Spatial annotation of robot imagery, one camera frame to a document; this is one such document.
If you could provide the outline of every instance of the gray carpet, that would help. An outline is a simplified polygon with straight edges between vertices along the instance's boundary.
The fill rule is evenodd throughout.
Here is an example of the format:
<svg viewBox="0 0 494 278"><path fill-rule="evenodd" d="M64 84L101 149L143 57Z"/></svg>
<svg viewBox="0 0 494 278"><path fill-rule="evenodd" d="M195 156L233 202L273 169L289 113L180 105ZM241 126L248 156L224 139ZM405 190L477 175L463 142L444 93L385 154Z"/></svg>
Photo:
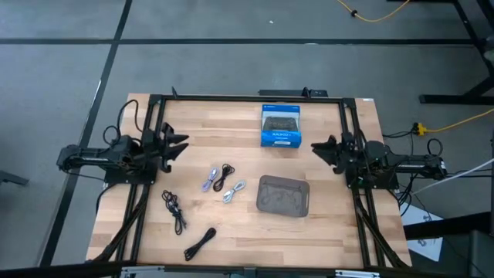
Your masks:
<svg viewBox="0 0 494 278"><path fill-rule="evenodd" d="M397 3L348 1L375 18ZM489 28L474 2L465 10L479 34ZM111 38L124 1L0 2L0 37ZM124 38L467 38L453 7L412 3L387 22L352 19L333 1L134 1ZM33 266L65 176L55 166L61 147L76 143L107 57L108 46L0 46L0 169L29 186L0 186L0 269ZM255 94L259 89L328 90L335 97L371 97L383 132L415 121L442 127L490 107L421 105L422 93L459 94L487 76L471 46L120 46L90 146L102 146L128 93ZM493 116L437 134L450 171L490 157ZM426 152L415 139L415 153ZM407 138L387 141L408 153ZM85 169L85 174L102 172ZM400 177L406 182L407 177ZM430 181L418 181L420 188ZM80 263L93 228L101 184L80 178L54 259ZM464 179L420 194L427 209L454 217L489 209L489 181ZM444 255L445 268L461 257ZM430 268L421 258L418 267Z"/></svg>

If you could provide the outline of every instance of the box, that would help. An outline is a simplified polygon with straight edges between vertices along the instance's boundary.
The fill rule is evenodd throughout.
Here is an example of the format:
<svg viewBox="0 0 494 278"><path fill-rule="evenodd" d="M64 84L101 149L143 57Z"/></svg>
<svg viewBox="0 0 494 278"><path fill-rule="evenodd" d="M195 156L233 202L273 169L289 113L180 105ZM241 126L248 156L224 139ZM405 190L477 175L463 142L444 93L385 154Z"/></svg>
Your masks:
<svg viewBox="0 0 494 278"><path fill-rule="evenodd" d="M262 105L261 147L298 148L302 143L300 106Z"/></svg>

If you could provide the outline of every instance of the yellow cable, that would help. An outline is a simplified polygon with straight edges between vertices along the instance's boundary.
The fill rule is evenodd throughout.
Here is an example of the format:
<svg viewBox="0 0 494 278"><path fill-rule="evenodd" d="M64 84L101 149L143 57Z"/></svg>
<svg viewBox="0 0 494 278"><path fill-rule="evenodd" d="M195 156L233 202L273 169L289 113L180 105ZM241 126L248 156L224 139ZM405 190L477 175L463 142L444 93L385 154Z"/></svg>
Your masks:
<svg viewBox="0 0 494 278"><path fill-rule="evenodd" d="M470 117L470 118L468 118L468 119L466 119L466 120L459 121L459 122L458 122L458 123L456 123L456 124L451 124L451 125L448 125L447 127L439 128L439 129L437 129L437 130L429 130L429 129L427 129L427 128L425 128L425 127L424 127L424 132L425 132L425 133L431 133L431 132L441 132L441 131L445 131L445 130L448 130L448 129L452 128L452 127L457 127L457 126L458 126L458 125L460 125L460 124L464 124L464 123L466 123L466 122L469 122L469 121L471 121L471 120L474 120L474 119L477 119L477 118L480 118L480 117L484 117L485 115L487 115L487 114L489 114L489 113L491 113L491 112L494 112L494 109L491 109L491 110L489 110L489 111L487 111L487 112L484 112L484 113L482 113L482 114L479 114L479 115L477 115L477 116Z"/></svg>
<svg viewBox="0 0 494 278"><path fill-rule="evenodd" d="M341 0L337 0L341 5L343 5L343 7L345 7L348 12L353 12L353 9L351 9L347 4L345 4L343 1ZM386 15L386 16L383 16L381 17L380 19L365 19L363 18L362 16L358 15L358 13L355 13L355 17L357 17L358 19L360 20L364 20L365 22L379 22L381 20L385 20L391 16L393 16L396 12L398 12L399 10L401 10L401 8L405 7L406 4L408 4L410 2L410 0L407 0L405 1L403 4L401 4L401 6L397 7L392 13L390 13L389 15Z"/></svg>

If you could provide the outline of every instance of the white paper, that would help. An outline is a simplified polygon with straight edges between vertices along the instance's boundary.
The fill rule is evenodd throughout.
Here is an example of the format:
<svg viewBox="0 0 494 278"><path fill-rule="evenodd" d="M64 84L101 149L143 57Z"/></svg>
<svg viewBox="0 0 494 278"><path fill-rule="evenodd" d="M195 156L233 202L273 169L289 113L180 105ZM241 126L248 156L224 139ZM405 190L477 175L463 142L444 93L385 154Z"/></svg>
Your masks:
<svg viewBox="0 0 494 278"><path fill-rule="evenodd" d="M400 213L407 208L407 203L400 207ZM442 220L441 217L427 213L425 210L410 205L407 212L401 217L403 225L411 225L416 223ZM435 262L439 261L441 255L442 237L437 239L419 239L408 240L408 248L416 253L419 253Z"/></svg>

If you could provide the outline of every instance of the coiled cable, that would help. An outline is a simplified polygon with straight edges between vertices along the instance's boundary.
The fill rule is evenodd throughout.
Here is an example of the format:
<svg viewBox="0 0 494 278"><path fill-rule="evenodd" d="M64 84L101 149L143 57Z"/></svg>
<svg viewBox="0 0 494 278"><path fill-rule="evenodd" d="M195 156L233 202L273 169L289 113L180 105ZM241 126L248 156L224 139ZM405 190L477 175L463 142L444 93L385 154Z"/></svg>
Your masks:
<svg viewBox="0 0 494 278"><path fill-rule="evenodd" d="M237 182L237 184L232 189L228 190L223 195L223 202L225 204L228 204L229 202L231 202L232 198L233 198L233 194L235 194L235 192L237 192L238 190L241 190L244 187L245 187L245 181L244 180Z"/></svg>
<svg viewBox="0 0 494 278"><path fill-rule="evenodd" d="M211 169L211 172L209 172L208 180L202 184L202 191L203 192L206 192L207 190L209 190L209 188L211 187L211 184L215 180L216 176L218 176L218 173L219 173L219 169L217 167L213 167L213 169Z"/></svg>
<svg viewBox="0 0 494 278"><path fill-rule="evenodd" d="M184 251L185 255L185 260L190 261L192 258L194 258L195 254L199 251L199 249L209 241L209 239L212 239L216 235L216 229L215 228L209 228L204 237L199 241L197 244L194 244L191 248L187 249Z"/></svg>
<svg viewBox="0 0 494 278"><path fill-rule="evenodd" d="M161 197L165 201L168 211L175 217L175 233L182 234L182 230L187 228L187 223L182 217L182 210L178 208L177 196L168 190L163 190Z"/></svg>
<svg viewBox="0 0 494 278"><path fill-rule="evenodd" d="M226 163L223 164L222 176L213 184L213 190L215 192L220 192L223 189L223 185L225 184L226 177L233 173L235 173L235 169L230 164L226 164Z"/></svg>

